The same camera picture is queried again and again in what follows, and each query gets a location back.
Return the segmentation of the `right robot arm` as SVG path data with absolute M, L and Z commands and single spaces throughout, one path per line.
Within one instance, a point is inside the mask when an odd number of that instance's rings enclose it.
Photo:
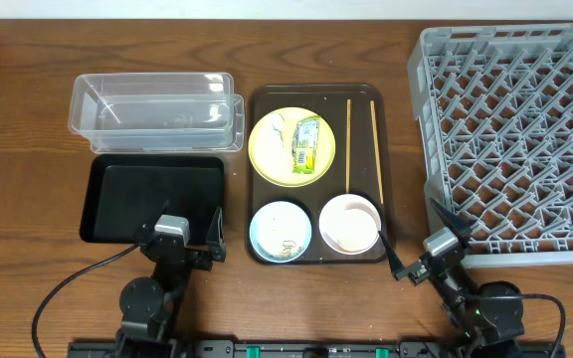
M 405 266 L 390 242 L 380 236 L 395 279 L 429 282 L 442 309 L 464 336 L 445 347 L 442 357 L 521 357 L 516 338 L 524 333 L 519 289 L 506 281 L 479 285 L 464 267 L 471 225 L 435 200 L 432 208 L 444 226 L 424 241 L 426 252 Z

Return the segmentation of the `light blue bowl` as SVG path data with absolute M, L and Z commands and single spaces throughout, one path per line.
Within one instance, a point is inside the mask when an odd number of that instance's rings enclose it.
M 259 209 L 253 216 L 249 239 L 254 252 L 273 264 L 285 264 L 298 259 L 308 248 L 312 238 L 309 215 L 300 206 L 288 201 L 274 201 Z M 269 256 L 269 242 L 292 240 L 303 245 L 299 256 L 290 261 L 279 261 Z

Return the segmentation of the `white cup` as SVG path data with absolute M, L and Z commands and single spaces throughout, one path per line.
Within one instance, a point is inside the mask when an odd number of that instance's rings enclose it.
M 377 236 L 377 225 L 372 217 L 359 209 L 349 209 L 337 214 L 334 239 L 349 252 L 367 249 Z

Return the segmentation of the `green snack wrapper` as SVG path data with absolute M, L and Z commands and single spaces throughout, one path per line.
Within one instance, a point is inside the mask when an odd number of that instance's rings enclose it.
M 291 142 L 293 173 L 311 174 L 314 172 L 320 121 L 321 117 L 314 115 L 296 123 Z

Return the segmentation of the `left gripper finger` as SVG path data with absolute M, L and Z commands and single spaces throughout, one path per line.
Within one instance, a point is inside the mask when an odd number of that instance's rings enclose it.
M 207 236 L 205 239 L 212 260 L 223 263 L 226 259 L 226 246 L 223 234 L 223 209 L 217 207 L 212 218 Z
M 161 207 L 153 212 L 134 232 L 134 240 L 136 242 L 150 242 L 157 237 L 155 225 L 158 220 L 164 215 L 169 206 L 169 201 L 165 200 Z

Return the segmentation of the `rice food scraps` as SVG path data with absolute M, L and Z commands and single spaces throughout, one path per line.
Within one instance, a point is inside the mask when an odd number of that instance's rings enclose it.
M 303 245 L 292 240 L 269 242 L 266 252 L 270 257 L 279 261 L 295 259 L 303 251 Z

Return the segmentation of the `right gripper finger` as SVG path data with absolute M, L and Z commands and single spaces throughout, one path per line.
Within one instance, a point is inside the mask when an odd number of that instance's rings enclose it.
M 442 223 L 458 238 L 461 243 L 466 243 L 471 238 L 472 227 L 468 221 L 460 218 L 455 213 L 450 212 L 435 199 L 430 199 L 430 203 Z
M 390 268 L 390 271 L 391 271 L 393 277 L 396 280 L 402 279 L 403 273 L 405 272 L 404 264 L 401 262 L 401 260 L 397 256 L 396 252 L 394 251 L 390 241 L 384 236 L 382 231 L 378 232 L 378 236 L 379 236 L 380 241 L 383 244 L 383 247 L 385 248 L 387 260 L 389 263 L 389 268 Z

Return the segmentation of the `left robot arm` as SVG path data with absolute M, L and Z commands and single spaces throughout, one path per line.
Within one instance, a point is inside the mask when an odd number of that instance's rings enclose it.
M 218 206 L 208 221 L 206 247 L 190 247 L 189 221 L 166 213 L 163 204 L 132 238 L 140 252 L 155 263 L 152 275 L 129 282 L 119 297 L 120 328 L 111 355 L 117 358 L 190 357 L 189 343 L 175 336 L 176 318 L 194 270 L 209 271 L 226 258 L 223 209 Z

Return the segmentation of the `yellow round plate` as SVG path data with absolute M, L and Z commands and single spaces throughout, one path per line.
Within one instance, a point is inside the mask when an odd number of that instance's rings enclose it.
M 282 187 L 320 179 L 335 155 L 335 135 L 327 121 L 302 107 L 282 107 L 253 127 L 248 153 L 258 174 Z

